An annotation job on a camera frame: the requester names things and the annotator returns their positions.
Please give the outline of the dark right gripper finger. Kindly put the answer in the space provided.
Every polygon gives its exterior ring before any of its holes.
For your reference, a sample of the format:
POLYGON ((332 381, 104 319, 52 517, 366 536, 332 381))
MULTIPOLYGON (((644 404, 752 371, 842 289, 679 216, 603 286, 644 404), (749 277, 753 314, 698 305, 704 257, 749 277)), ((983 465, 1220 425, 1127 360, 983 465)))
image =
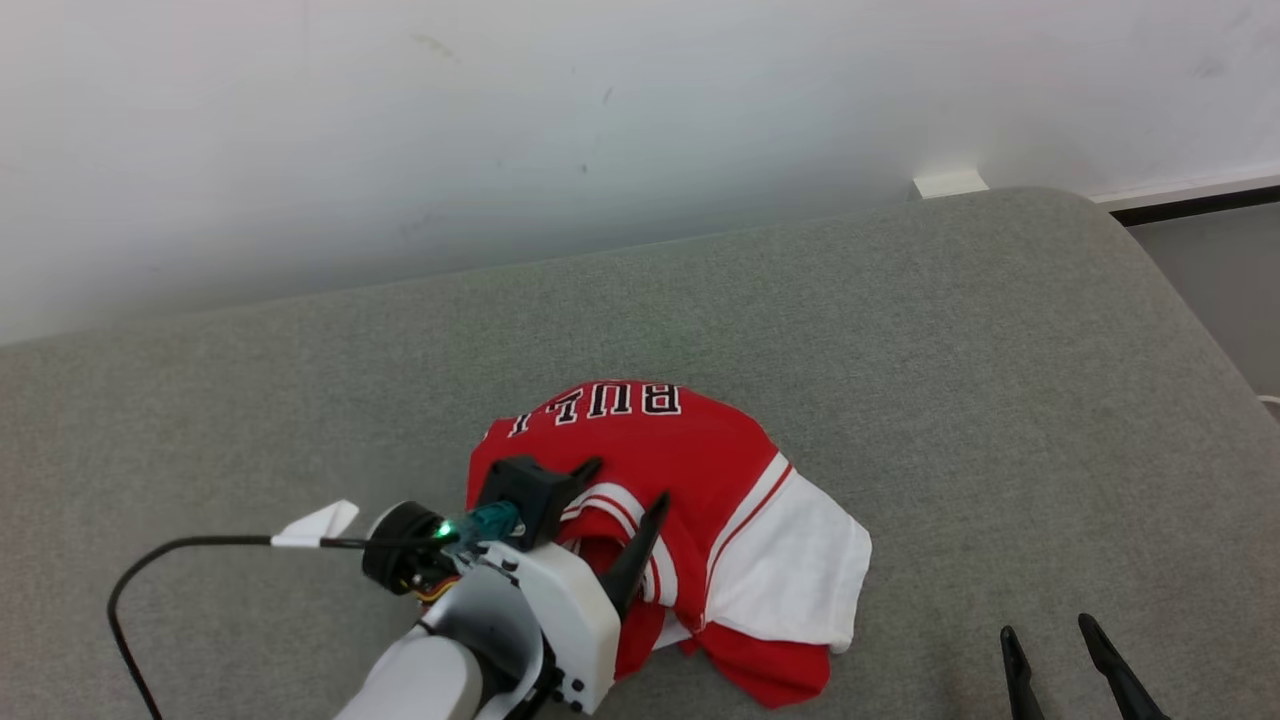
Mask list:
POLYGON ((1169 720, 1169 715, 1157 706, 1098 621, 1088 612, 1082 612, 1078 625, 1091 660, 1108 683, 1123 719, 1169 720))
POLYGON ((1012 720, 1044 720, 1041 703, 1032 687, 1029 660, 1012 626, 1000 632, 1000 646, 1012 720))

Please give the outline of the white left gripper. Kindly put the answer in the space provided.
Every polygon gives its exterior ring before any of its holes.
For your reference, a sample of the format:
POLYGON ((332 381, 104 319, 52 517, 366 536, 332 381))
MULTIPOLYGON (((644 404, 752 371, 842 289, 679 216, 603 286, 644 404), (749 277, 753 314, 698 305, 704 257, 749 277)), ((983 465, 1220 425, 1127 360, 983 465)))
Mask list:
MULTIPOLYGON (((602 469, 568 474, 575 501, 602 469)), ((554 541, 557 523, 511 501, 444 518, 406 501, 370 533, 365 574, 422 615, 375 662, 365 714, 536 714, 598 708, 614 683, 621 619, 637 597, 669 510, 663 492, 600 574, 554 541)))

